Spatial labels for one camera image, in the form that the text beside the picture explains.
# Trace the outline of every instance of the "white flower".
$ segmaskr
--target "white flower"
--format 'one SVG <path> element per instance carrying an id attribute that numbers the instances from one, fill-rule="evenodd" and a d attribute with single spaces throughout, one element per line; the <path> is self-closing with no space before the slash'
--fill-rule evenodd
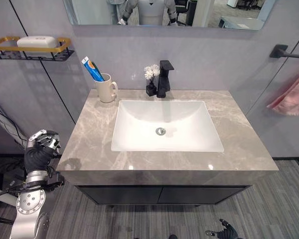
<path id="1" fill-rule="evenodd" d="M 146 66 L 146 67 L 144 68 L 144 71 L 150 71 L 150 66 Z"/>
<path id="2" fill-rule="evenodd" d="M 159 75 L 159 66 L 158 65 L 151 65 L 150 68 L 155 76 Z"/>
<path id="3" fill-rule="evenodd" d="M 144 76 L 147 80 L 150 80 L 153 77 L 153 73 L 151 71 L 146 71 Z"/>
<path id="4" fill-rule="evenodd" d="M 159 66 L 158 65 L 151 65 L 151 66 L 146 66 L 144 68 L 144 71 L 145 71 L 145 78 L 147 80 L 150 80 L 152 78 L 154 78 L 155 76 L 158 76 L 159 75 Z"/>

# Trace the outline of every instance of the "black towel bar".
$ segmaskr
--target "black towel bar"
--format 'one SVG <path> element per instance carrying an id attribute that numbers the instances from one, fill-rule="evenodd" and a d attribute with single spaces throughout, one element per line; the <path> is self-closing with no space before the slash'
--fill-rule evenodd
<path id="1" fill-rule="evenodd" d="M 272 58 L 280 58 L 280 57 L 292 57 L 292 58 L 299 58 L 299 55 L 297 54 L 290 54 L 286 52 L 286 49 L 288 48 L 287 45 L 280 45 L 277 44 L 273 51 L 270 53 L 270 57 Z"/>

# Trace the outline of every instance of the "mirror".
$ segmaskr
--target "mirror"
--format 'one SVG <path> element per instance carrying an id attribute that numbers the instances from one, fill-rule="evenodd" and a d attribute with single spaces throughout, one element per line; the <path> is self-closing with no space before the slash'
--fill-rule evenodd
<path id="1" fill-rule="evenodd" d="M 72 25 L 162 25 L 259 30 L 275 0 L 63 0 Z"/>

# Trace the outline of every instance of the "faucet handle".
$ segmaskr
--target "faucet handle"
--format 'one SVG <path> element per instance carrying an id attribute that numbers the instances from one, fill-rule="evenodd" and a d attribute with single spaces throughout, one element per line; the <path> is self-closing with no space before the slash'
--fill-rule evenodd
<path id="1" fill-rule="evenodd" d="M 174 70 L 174 67 L 171 65 L 171 63 L 168 60 L 159 61 L 159 66 L 161 69 L 165 71 Z"/>

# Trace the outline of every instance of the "vanity countertop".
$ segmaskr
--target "vanity countertop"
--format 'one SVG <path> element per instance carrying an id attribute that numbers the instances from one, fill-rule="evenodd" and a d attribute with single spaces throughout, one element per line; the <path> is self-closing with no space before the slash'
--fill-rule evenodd
<path id="1" fill-rule="evenodd" d="M 119 90 L 118 95 L 102 103 L 91 90 L 57 167 L 72 184 L 250 185 L 278 170 L 228 91 L 172 90 L 165 99 L 149 97 L 145 90 Z M 205 101 L 224 152 L 113 152 L 119 100 Z"/>

